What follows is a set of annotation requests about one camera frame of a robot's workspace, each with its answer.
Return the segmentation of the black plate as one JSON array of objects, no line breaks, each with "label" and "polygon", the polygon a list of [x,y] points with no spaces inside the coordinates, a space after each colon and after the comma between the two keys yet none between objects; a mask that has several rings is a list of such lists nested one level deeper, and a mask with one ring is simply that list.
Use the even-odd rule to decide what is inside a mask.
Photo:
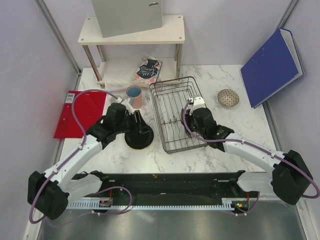
[{"label": "black plate", "polygon": [[126,144],[135,150],[142,150],[151,145],[154,140],[153,129],[145,125],[138,130],[132,130],[124,134]]}]

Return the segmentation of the pink plastic tumbler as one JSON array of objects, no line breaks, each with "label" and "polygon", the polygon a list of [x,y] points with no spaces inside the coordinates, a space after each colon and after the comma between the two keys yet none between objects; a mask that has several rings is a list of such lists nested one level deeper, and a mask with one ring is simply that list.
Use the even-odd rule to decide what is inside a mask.
[{"label": "pink plastic tumbler", "polygon": [[140,109],[143,105],[142,88],[138,85],[131,85],[126,89],[129,103],[134,109]]}]

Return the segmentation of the blue plastic tumbler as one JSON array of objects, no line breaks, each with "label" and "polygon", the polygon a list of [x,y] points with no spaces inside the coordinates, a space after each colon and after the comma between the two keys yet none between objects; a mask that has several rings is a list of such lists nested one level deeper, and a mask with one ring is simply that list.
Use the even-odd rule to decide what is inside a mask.
[{"label": "blue plastic tumbler", "polygon": [[130,86],[126,90],[126,94],[130,98],[137,98],[141,95],[142,90],[138,86]]}]

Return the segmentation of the brown patterned bowl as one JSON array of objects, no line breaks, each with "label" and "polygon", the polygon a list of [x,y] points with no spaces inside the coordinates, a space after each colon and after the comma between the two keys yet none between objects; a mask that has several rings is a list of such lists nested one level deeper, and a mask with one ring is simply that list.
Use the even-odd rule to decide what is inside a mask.
[{"label": "brown patterned bowl", "polygon": [[226,107],[234,107],[239,101],[239,95],[232,89],[222,89],[217,94],[218,101]]}]

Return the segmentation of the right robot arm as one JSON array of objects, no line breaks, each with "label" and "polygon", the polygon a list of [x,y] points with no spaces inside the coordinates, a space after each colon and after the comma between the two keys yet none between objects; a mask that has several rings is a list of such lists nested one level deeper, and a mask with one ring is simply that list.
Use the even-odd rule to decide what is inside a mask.
[{"label": "right robot arm", "polygon": [[[276,196],[290,205],[296,205],[301,198],[320,196],[320,189],[298,152],[290,150],[285,153],[260,146],[232,129],[217,124],[206,107],[185,107],[180,115],[181,123],[191,136],[206,142],[212,149],[243,158],[263,170],[262,173],[241,172],[229,184],[233,196],[259,192]],[[315,195],[305,194],[309,186],[315,188]]]}]

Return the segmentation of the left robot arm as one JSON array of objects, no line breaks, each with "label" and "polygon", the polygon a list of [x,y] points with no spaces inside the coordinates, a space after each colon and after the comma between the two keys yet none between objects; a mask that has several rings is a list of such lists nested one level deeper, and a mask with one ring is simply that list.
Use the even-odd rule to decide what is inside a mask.
[{"label": "left robot arm", "polygon": [[147,125],[139,110],[128,103],[112,103],[84,133],[82,141],[63,160],[43,173],[34,171],[28,178],[27,202],[50,220],[57,219],[68,204],[91,194],[106,196],[108,182],[97,172],[74,180],[77,172],[95,155],[104,150],[117,135],[123,134],[127,145],[135,150],[148,147],[154,131]]}]

